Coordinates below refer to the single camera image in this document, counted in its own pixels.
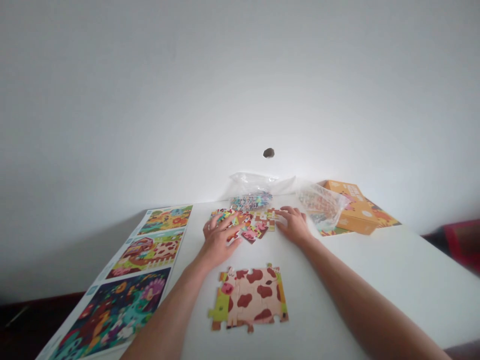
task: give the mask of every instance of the wall hole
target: wall hole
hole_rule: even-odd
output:
[[[263,157],[267,159],[273,158],[274,155],[275,155],[275,151],[271,147],[269,147],[267,150],[263,152]]]

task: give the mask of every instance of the finger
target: finger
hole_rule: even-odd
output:
[[[203,226],[203,235],[207,237],[209,233],[209,226],[210,226],[210,220],[208,220],[205,225]]]
[[[213,230],[217,227],[217,221],[222,217],[222,213],[218,213],[210,219],[210,230]]]
[[[218,230],[226,229],[232,223],[232,221],[235,219],[235,216],[237,216],[237,213],[233,213],[229,217],[226,217],[225,219],[223,219],[223,221],[218,224]]]
[[[287,221],[292,218],[292,215],[290,215],[286,211],[275,210],[275,214],[280,215],[281,217],[284,217],[285,219],[287,219]]]
[[[236,239],[233,239],[232,241],[230,241],[230,245],[228,246],[228,250],[227,250],[230,253],[230,255],[232,255],[234,251],[237,250],[237,248],[240,246],[242,241],[243,239],[241,237],[237,237]]]
[[[289,214],[295,215],[295,210],[291,206],[282,206],[280,210],[284,210]]]
[[[280,221],[275,221],[276,227],[280,229],[283,234],[286,234],[287,227],[283,225]]]
[[[227,230],[223,231],[222,234],[225,234],[226,237],[228,238],[229,236],[235,234],[237,231],[239,231],[243,227],[244,227],[244,224],[238,224],[238,225],[229,227]]]

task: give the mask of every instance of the jungle illustration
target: jungle illustration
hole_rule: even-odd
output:
[[[157,309],[171,268],[103,284],[50,360],[74,360],[131,342]]]

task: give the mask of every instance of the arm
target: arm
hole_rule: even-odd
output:
[[[395,305],[333,255],[310,233],[307,217],[284,206],[281,232],[298,245],[330,293],[346,325],[373,359],[450,359]]]
[[[161,303],[150,321],[125,351],[121,360],[179,359],[190,315],[205,277],[213,268],[227,260],[242,242],[237,238],[227,245],[227,238],[243,226],[227,228],[235,216],[217,226],[221,214],[203,227],[205,243],[193,262]]]

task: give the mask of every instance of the puzzle picture sheet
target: puzzle picture sheet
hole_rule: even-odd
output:
[[[119,359],[166,296],[192,209],[147,210],[37,359]]]

